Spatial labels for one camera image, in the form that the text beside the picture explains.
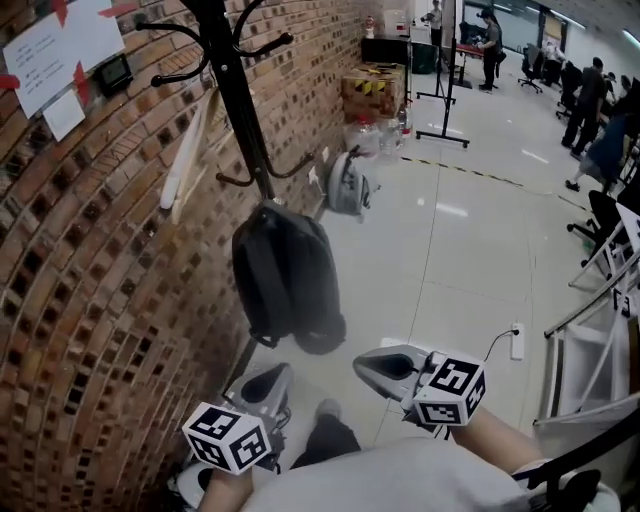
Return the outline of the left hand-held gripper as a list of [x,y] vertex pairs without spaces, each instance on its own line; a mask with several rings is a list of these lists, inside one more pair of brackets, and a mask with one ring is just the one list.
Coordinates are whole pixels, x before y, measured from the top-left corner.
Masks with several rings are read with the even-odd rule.
[[289,364],[273,364],[238,377],[221,403],[200,403],[182,427],[195,458],[226,473],[279,472],[293,380]]

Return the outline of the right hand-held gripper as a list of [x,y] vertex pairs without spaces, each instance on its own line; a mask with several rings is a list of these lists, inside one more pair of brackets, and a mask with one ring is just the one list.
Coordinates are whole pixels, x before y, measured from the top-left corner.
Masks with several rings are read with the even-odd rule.
[[353,369],[421,427],[467,425],[486,393],[483,361],[409,344],[371,350],[354,359]]

